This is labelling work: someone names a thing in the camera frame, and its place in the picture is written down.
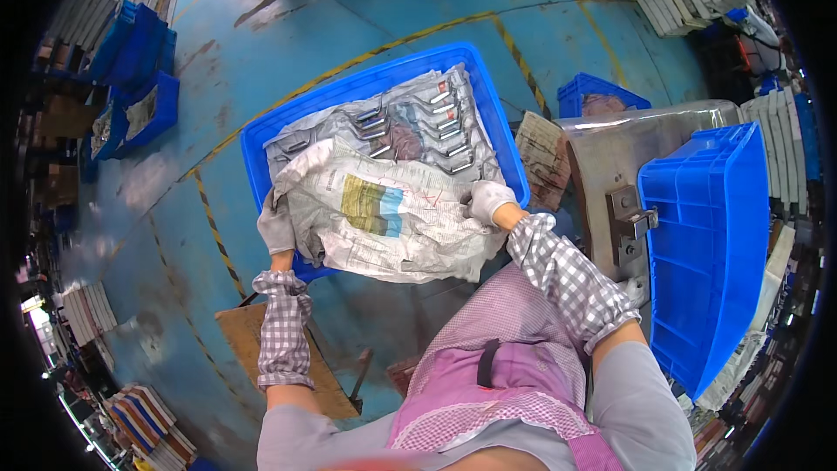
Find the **gray shirt sleeve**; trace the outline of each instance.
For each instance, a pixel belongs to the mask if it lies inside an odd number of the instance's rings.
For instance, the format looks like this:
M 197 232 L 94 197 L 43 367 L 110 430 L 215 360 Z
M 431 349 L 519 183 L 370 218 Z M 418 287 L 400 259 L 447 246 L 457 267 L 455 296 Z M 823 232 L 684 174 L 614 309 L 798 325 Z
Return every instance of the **gray shirt sleeve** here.
M 647 345 L 623 342 L 601 361 L 592 423 L 626 470 L 695 468 L 689 422 Z

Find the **gray plaid sleeve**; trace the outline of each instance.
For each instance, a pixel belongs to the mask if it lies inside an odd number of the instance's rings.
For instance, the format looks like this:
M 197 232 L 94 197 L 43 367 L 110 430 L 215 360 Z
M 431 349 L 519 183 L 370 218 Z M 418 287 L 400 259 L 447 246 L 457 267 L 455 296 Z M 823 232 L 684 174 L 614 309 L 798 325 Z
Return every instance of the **gray plaid sleeve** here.
M 628 295 L 566 237 L 551 231 L 555 217 L 522 218 L 509 235 L 509 255 L 557 307 L 568 334 L 591 355 L 596 343 L 625 321 L 640 319 Z
M 306 284 L 293 270 L 263 271 L 253 279 L 253 289 L 268 299 L 261 327 L 259 387 L 302 384 L 314 389 L 308 377 L 310 352 L 304 332 L 311 316 Z

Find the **apron strap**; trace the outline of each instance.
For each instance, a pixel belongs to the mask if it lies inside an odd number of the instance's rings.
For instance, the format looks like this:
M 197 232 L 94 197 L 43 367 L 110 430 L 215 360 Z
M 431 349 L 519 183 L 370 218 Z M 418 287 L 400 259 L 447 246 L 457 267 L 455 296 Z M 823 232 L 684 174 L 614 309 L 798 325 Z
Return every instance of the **apron strap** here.
M 596 433 L 572 438 L 567 444 L 578 471 L 623 471 L 622 463 L 598 429 Z
M 480 362 L 476 366 L 476 385 L 493 389 L 491 384 L 491 365 L 494 363 L 494 355 L 500 348 L 500 339 L 489 340 L 480 355 Z

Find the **person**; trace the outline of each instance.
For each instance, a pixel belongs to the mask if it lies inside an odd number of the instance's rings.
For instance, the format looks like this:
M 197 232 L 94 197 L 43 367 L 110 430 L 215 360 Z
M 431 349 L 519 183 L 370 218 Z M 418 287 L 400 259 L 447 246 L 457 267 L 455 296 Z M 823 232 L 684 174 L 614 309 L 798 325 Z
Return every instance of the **person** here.
M 253 281 L 268 296 L 259 471 L 694 469 L 689 423 L 627 295 L 551 231 L 552 215 L 522 210 L 505 185 L 477 181 L 471 196 L 466 215 L 508 232 L 513 262 L 439 331 L 395 413 L 340 432 L 307 375 L 311 299 L 290 269 L 287 203 L 268 194 L 258 228 L 271 266 Z

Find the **gray shirt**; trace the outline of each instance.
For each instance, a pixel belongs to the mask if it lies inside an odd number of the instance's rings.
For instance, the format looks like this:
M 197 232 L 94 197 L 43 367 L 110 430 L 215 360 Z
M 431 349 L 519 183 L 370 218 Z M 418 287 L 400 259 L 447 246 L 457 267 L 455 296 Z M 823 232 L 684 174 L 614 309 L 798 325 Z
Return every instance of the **gray shirt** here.
M 631 341 L 614 347 L 599 364 L 593 383 L 592 423 L 625 469 L 695 468 L 689 423 L 648 346 Z M 386 446 L 393 416 L 340 432 L 326 416 L 297 406 L 276 406 L 267 411 L 262 425 L 259 471 L 315 469 L 324 458 L 371 454 Z M 529 453 L 551 471 L 576 468 L 569 446 L 551 430 L 503 420 L 423 469 L 440 469 L 492 446 Z

